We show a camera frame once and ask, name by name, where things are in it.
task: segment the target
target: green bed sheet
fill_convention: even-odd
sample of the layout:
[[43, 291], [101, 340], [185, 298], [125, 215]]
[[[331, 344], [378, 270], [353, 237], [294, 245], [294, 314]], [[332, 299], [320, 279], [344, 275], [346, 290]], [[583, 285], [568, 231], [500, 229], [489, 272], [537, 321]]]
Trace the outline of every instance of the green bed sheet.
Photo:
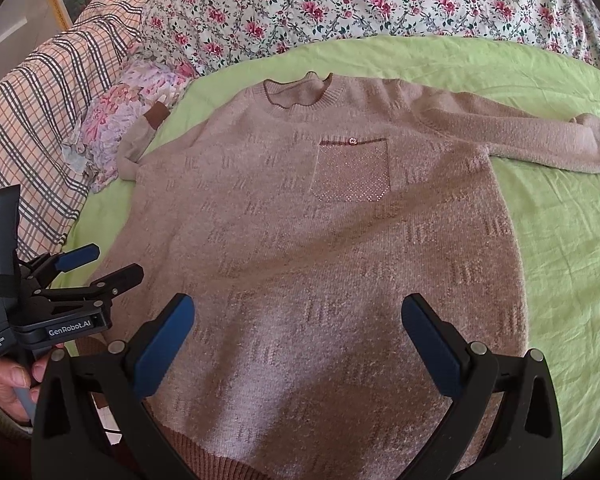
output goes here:
[[[286, 82], [308, 71], [402, 78], [471, 91], [532, 114], [600, 117], [600, 72], [582, 62], [512, 43], [459, 38], [388, 38], [315, 43], [240, 63], [193, 83], [150, 149], [204, 120], [242, 88]], [[600, 437], [600, 175], [494, 158], [522, 252], [530, 343], [554, 378], [564, 439], [564, 473]], [[125, 224], [134, 185], [114, 182], [88, 198], [66, 250], [94, 242], [104, 254]], [[62, 277], [78, 286], [94, 264]]]

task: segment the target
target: sweater collar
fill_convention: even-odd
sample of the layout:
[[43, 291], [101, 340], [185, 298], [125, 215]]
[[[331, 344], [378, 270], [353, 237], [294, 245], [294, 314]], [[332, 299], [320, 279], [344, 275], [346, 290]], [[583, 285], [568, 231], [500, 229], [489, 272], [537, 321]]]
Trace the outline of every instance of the sweater collar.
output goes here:
[[330, 73], [325, 79], [309, 72], [302, 79], [279, 83], [265, 79], [251, 87], [254, 103], [278, 118], [307, 117], [334, 105], [344, 89], [344, 78]]

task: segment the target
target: blue tip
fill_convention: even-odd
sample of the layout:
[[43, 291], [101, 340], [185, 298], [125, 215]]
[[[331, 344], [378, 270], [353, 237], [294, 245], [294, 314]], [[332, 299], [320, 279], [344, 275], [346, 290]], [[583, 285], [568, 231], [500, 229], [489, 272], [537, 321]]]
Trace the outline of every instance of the blue tip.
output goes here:
[[402, 302], [402, 325], [429, 371], [440, 394], [457, 399], [462, 394], [460, 363], [429, 317], [411, 298]]
[[59, 272], [69, 272], [83, 265], [90, 264], [99, 257], [100, 249], [96, 244], [85, 245], [60, 256], [56, 261], [56, 270]]
[[167, 321], [147, 345], [134, 367], [133, 390], [138, 399], [151, 397], [162, 382], [195, 318], [193, 300], [183, 296]]

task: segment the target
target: white wall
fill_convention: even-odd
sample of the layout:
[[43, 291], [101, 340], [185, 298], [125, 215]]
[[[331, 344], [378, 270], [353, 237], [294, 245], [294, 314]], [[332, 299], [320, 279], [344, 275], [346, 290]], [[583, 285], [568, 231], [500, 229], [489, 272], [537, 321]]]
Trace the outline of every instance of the white wall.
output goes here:
[[0, 6], [0, 79], [58, 32], [46, 0], [5, 0]]

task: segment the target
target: metal screw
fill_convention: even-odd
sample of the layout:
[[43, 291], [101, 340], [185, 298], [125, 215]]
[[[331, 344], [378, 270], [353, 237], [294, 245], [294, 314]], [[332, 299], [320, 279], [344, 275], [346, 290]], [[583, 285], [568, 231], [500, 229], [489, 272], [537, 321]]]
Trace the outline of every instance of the metal screw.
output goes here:
[[541, 363], [544, 360], [544, 354], [537, 348], [532, 348], [529, 352], [529, 355], [534, 361], [538, 361], [539, 363]]
[[124, 341], [112, 341], [111, 343], [109, 343], [109, 346], [107, 347], [107, 350], [109, 350], [109, 353], [112, 354], [119, 354], [120, 352], [123, 352], [125, 349], [125, 342]]
[[62, 361], [62, 359], [64, 359], [64, 350], [58, 348], [51, 352], [52, 361]]
[[474, 341], [469, 345], [469, 348], [471, 349], [471, 352], [476, 355], [485, 355], [488, 350], [487, 345], [480, 341]]

